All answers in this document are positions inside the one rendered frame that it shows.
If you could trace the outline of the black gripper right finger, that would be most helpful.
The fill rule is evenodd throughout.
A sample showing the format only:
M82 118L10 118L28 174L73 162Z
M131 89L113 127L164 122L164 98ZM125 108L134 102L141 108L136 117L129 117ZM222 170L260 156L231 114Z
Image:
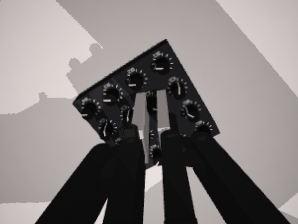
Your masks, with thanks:
M168 116L166 90L157 91L157 126L164 224L198 224L186 167L193 168L226 224L291 224L209 133L179 133L176 115Z

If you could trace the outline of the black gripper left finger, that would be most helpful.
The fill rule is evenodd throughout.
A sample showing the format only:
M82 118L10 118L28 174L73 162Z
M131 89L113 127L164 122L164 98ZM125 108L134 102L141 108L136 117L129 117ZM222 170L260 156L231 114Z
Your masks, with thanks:
M120 144L100 143L89 151L35 224L95 224L106 201L102 224L143 224L149 152L145 92L136 93L133 117L119 134Z

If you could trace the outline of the black knob box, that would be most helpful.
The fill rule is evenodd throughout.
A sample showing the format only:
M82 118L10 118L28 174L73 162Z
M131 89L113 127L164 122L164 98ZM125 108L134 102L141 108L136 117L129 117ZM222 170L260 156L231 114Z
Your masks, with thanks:
M78 95L72 104L100 139L113 147L121 142L119 128L133 117L136 93L145 92L150 145L147 170L162 166L157 126L158 90L166 90L168 112L176 114L181 135L191 137L199 131L212 137L220 134L167 39Z

